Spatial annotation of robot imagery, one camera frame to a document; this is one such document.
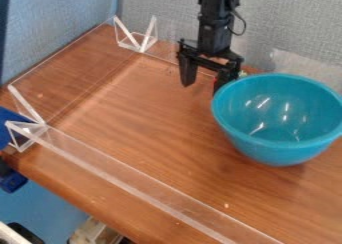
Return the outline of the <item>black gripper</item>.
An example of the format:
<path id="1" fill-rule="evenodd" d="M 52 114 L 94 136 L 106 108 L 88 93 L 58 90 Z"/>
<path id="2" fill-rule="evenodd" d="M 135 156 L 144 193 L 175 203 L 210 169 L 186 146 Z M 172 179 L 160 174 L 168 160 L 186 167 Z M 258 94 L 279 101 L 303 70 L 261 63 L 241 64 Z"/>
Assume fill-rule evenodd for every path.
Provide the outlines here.
<path id="1" fill-rule="evenodd" d="M 179 41 L 179 51 L 176 54 L 179 60 L 180 82 L 185 87 L 193 85 L 197 80 L 198 67 L 205 67 L 213 71 L 219 71 L 214 80 L 214 93 L 231 81 L 239 77 L 245 58 L 230 48 L 214 54 L 202 52 L 198 49 L 198 42 L 182 38 Z"/>

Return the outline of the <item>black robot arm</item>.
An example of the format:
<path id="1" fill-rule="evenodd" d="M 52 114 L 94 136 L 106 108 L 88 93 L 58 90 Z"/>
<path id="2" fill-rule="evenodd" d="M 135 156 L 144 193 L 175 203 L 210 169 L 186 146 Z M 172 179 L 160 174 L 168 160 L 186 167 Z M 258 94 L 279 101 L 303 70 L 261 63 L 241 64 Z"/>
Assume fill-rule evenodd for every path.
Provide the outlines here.
<path id="1" fill-rule="evenodd" d="M 201 12 L 198 14 L 198 40 L 179 40 L 176 53 L 180 82 L 185 87 L 197 81 L 198 67 L 217 73 L 214 93 L 223 85 L 239 78 L 245 58 L 231 50 L 233 36 L 242 36 L 245 32 L 234 31 L 234 20 L 245 19 L 237 12 L 241 0 L 198 0 Z"/>

